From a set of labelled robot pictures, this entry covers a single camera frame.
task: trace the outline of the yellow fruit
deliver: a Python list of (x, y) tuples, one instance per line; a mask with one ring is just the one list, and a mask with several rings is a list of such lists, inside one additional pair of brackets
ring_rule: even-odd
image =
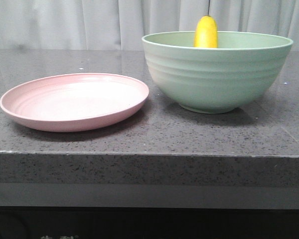
[(211, 16), (203, 16), (198, 22), (194, 47), (217, 47), (217, 24)]

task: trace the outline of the plate rim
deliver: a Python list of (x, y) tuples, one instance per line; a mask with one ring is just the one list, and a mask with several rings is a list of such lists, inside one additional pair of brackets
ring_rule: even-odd
[[(64, 77), (64, 76), (78, 76), (78, 75), (103, 75), (103, 76), (115, 76), (115, 77), (123, 77), (123, 78), (126, 78), (126, 79), (129, 79), (129, 80), (133, 80), (135, 82), (138, 82), (139, 84), (141, 84), (145, 89), (146, 89), (146, 93), (144, 94), (144, 96), (142, 97), (142, 100), (138, 101), (137, 104), (133, 104), (129, 107), (126, 107), (124, 108), (123, 110), (117, 110), (117, 111), (114, 111), (114, 112), (110, 112), (110, 113), (104, 113), (102, 115), (97, 115), (97, 116), (91, 116), (91, 117), (84, 117), (84, 118), (77, 118), (77, 119), (66, 119), (66, 120), (46, 120), (46, 119), (35, 119), (35, 118), (30, 118), (30, 117), (25, 117), (23, 115), (19, 115), (19, 114), (16, 114), (14, 112), (11, 112), (9, 111), (7, 108), (4, 107), (3, 105), (3, 100), (4, 98), (10, 93), (12, 92), (13, 90), (19, 88), (19, 87), (22, 87), (24, 85), (27, 85), (27, 84), (30, 84), (30, 83), (33, 83), (33, 82), (36, 82), (36, 81), (42, 81), (42, 80), (46, 80), (46, 79), (51, 79), (51, 78), (57, 78), (57, 77)], [(61, 75), (53, 75), (53, 76), (47, 76), (47, 77), (42, 77), (42, 78), (38, 78), (38, 79), (35, 79), (35, 80), (30, 80), (30, 81), (27, 81), (27, 82), (24, 82), (24, 83), (21, 83), (15, 87), (12, 87), (11, 89), (9, 89), (8, 91), (6, 91), (1, 97), (0, 97), (0, 107), (1, 109), (8, 115), (10, 116), (13, 116), (13, 117), (16, 117), (16, 118), (19, 118), (19, 119), (23, 119), (23, 120), (31, 120), (31, 121), (36, 121), (36, 122), (73, 122), (73, 121), (80, 121), (80, 120), (91, 120), (91, 119), (97, 119), (97, 118), (100, 118), (100, 117), (105, 117), (105, 116), (110, 116), (110, 115), (114, 115), (114, 114), (117, 114), (117, 113), (121, 113), (121, 112), (124, 112), (124, 111), (127, 111), (139, 104), (141, 104), (142, 102), (144, 102), (147, 97), (149, 96), (149, 93), (150, 93), (150, 90), (149, 90), (149, 87), (147, 84), (145, 84), (143, 81), (141, 80), (138, 80), (134, 77), (130, 77), (130, 76), (125, 76), (125, 75), (120, 75), (120, 74), (112, 74), (112, 73), (97, 73), (97, 72), (87, 72), (87, 73), (70, 73), (70, 74), (61, 74)]]

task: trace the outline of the bowl rim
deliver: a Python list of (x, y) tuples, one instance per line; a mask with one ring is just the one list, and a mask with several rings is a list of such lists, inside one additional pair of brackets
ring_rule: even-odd
[(270, 47), (255, 47), (255, 48), (206, 48), (206, 47), (189, 47), (189, 46), (174, 46), (174, 45), (167, 45), (167, 44), (161, 44), (161, 43), (156, 43), (152, 41), (148, 41), (145, 38), (153, 35), (163, 35), (163, 34), (171, 34), (171, 33), (190, 33), (190, 32), (195, 32), (195, 31), (167, 31), (167, 32), (157, 32), (157, 33), (152, 33), (148, 34), (142, 37), (142, 41), (152, 44), (152, 45), (157, 45), (157, 46), (166, 46), (170, 48), (177, 48), (177, 49), (195, 49), (198, 51), (251, 51), (251, 50), (268, 50), (268, 49), (277, 49), (277, 48), (284, 48), (288, 46), (292, 46), (294, 41), (290, 38), (284, 37), (284, 36), (278, 36), (278, 35), (272, 35), (272, 34), (265, 34), (265, 33), (256, 33), (256, 32), (244, 32), (244, 31), (218, 31), (218, 32), (225, 32), (225, 33), (238, 33), (238, 34), (250, 34), (250, 35), (263, 35), (263, 36), (271, 36), (271, 37), (276, 37), (276, 38), (281, 38), (284, 40), (287, 40), (289, 43), (283, 44), (283, 45), (278, 45), (278, 46), (270, 46)]

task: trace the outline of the countertop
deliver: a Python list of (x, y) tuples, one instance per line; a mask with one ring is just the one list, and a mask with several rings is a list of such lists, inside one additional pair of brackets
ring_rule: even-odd
[[(261, 98), (220, 115), (190, 112), (166, 97), (151, 80), (142, 51), (0, 50), (0, 97), (30, 80), (85, 72), (137, 78), (148, 85), (149, 97), (120, 123), (76, 133), (29, 129), (0, 109), (0, 206), (27, 205), (22, 194), (19, 201), (11, 199), (16, 188), (34, 194), (51, 185), (53, 194), (62, 185), (72, 191), (82, 185), (90, 192), (102, 187), (99, 192), (116, 201), (126, 197), (125, 189), (144, 193), (125, 204), (90, 198), (79, 206), (132, 206), (139, 198), (140, 207), (237, 208), (240, 201), (234, 198), (224, 204), (209, 195), (205, 202), (210, 203), (204, 203), (195, 195), (217, 191), (218, 198), (226, 198), (240, 190), (242, 197), (257, 192), (242, 208), (299, 208), (299, 52), (289, 54)], [(79, 191), (76, 198), (84, 194)], [(176, 192), (178, 202), (170, 199)], [(280, 202), (261, 203), (264, 193), (278, 195)], [(297, 199), (286, 200), (293, 193)], [(144, 202), (145, 195), (151, 203)], [(30, 204), (54, 205), (39, 201)]]

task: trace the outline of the bowl base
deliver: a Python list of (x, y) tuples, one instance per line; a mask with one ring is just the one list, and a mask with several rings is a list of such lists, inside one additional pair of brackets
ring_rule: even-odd
[(193, 111), (196, 113), (201, 113), (201, 114), (223, 114), (223, 113), (227, 113), (230, 112), (232, 110), (234, 110), (234, 108), (229, 108), (229, 109), (219, 109), (219, 110), (200, 110), (200, 109), (195, 109), (192, 107), (188, 107), (188, 106), (184, 106), (182, 104), (179, 104), (181, 107), (183, 107), (186, 110), (189, 111)]

